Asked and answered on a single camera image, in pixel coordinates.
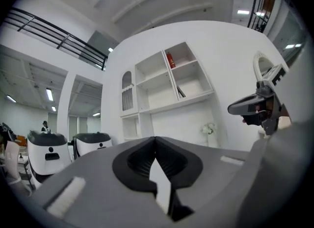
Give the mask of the white black robot base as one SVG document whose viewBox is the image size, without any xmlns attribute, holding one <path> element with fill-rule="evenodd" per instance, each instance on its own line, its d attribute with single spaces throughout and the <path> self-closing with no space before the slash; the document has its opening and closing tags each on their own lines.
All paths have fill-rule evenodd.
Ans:
<svg viewBox="0 0 314 228">
<path fill-rule="evenodd" d="M 80 133 L 74 136 L 74 159 L 78 159 L 89 152 L 111 147 L 112 140 L 107 133 Z"/>
<path fill-rule="evenodd" d="M 60 172 L 72 162 L 67 139 L 59 133 L 30 131 L 27 151 L 31 169 L 40 176 Z"/>
</svg>

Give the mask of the white shelf unit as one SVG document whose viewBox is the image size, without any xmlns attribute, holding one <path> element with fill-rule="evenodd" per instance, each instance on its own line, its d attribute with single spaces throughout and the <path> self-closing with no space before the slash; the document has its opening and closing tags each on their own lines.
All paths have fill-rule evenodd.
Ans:
<svg viewBox="0 0 314 228">
<path fill-rule="evenodd" d="M 176 65 L 170 67 L 166 54 Z M 181 98 L 177 86 L 186 95 Z M 121 121 L 124 141 L 164 136 L 208 145 L 201 127 L 213 120 L 214 89 L 186 42 L 141 60 L 121 78 Z"/>
</svg>

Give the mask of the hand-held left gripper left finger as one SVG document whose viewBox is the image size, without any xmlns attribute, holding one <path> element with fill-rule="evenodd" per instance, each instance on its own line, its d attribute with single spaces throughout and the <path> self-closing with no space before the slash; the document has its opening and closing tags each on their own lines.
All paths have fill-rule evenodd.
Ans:
<svg viewBox="0 0 314 228">
<path fill-rule="evenodd" d="M 148 137 L 87 153 L 48 178 L 32 196 L 49 227 L 173 228 L 150 180 L 155 152 L 176 140 Z"/>
</svg>

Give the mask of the black balcony railing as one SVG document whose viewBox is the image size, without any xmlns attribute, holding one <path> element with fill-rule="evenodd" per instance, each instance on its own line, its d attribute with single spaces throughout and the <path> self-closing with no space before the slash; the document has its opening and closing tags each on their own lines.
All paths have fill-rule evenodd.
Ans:
<svg viewBox="0 0 314 228">
<path fill-rule="evenodd" d="M 80 59 L 102 71 L 107 55 L 66 30 L 19 8 L 11 8 L 2 23 L 20 33 Z"/>
<path fill-rule="evenodd" d="M 270 19 L 275 0 L 253 0 L 247 27 L 263 33 Z"/>
</svg>

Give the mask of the red bottle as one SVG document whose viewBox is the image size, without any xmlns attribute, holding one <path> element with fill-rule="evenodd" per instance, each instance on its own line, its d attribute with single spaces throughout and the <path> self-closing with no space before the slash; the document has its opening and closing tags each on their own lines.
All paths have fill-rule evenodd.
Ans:
<svg viewBox="0 0 314 228">
<path fill-rule="evenodd" d="M 175 68 L 176 65 L 175 65 L 175 63 L 174 63 L 174 61 L 173 61 L 172 55 L 171 55 L 170 53 L 167 53 L 166 56 L 167 56 L 167 60 L 168 60 L 168 62 L 169 62 L 169 65 L 170 65 L 171 69 L 172 69 L 172 68 Z"/>
</svg>

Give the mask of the white swivel chair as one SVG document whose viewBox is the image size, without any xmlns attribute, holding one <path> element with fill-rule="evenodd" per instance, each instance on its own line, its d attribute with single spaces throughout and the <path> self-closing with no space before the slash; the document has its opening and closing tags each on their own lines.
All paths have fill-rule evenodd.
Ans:
<svg viewBox="0 0 314 228">
<path fill-rule="evenodd" d="M 9 182 L 9 185 L 23 185 L 26 190 L 30 192 L 30 194 L 33 192 L 34 188 L 32 186 L 32 183 L 30 181 L 30 178 L 28 177 L 29 186 L 23 183 L 22 178 L 19 173 L 19 154 L 20 154 L 20 146 L 12 141 L 7 142 L 7 146 L 5 149 L 5 160 L 4 160 L 4 166 L 8 172 L 8 174 L 14 179 L 13 181 Z"/>
</svg>

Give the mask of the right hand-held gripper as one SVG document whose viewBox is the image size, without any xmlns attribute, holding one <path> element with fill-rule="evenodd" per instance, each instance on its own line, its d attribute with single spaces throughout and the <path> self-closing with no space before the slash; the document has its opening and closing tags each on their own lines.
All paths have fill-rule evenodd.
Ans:
<svg viewBox="0 0 314 228">
<path fill-rule="evenodd" d="M 281 64 L 272 67 L 256 82 L 256 92 L 231 103 L 227 108 L 228 113 L 241 115 L 248 125 L 261 126 L 266 135 L 274 134 L 282 117 L 290 119 L 284 103 L 275 92 L 285 74 Z"/>
</svg>

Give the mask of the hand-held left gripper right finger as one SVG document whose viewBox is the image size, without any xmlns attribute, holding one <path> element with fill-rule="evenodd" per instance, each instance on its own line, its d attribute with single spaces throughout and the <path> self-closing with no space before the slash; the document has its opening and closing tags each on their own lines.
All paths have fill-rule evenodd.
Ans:
<svg viewBox="0 0 314 228">
<path fill-rule="evenodd" d="M 249 152 L 156 137 L 156 158 L 171 183 L 169 222 L 158 228 L 253 228 L 249 192 L 257 146 Z"/>
</svg>

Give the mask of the white vase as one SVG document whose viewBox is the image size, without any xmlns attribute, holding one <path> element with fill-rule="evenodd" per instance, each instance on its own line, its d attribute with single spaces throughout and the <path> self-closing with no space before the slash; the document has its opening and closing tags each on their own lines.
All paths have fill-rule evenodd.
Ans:
<svg viewBox="0 0 314 228">
<path fill-rule="evenodd" d="M 215 133 L 207 134 L 207 139 L 208 139 L 208 147 L 219 148 L 219 144 L 217 142 Z"/>
</svg>

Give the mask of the oval white mirror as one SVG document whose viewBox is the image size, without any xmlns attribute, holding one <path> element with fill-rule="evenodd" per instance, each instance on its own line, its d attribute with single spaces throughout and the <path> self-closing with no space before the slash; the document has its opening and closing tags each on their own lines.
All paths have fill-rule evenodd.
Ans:
<svg viewBox="0 0 314 228">
<path fill-rule="evenodd" d="M 257 51 L 253 57 L 253 70 L 257 81 L 272 68 L 274 64 L 261 51 Z"/>
</svg>

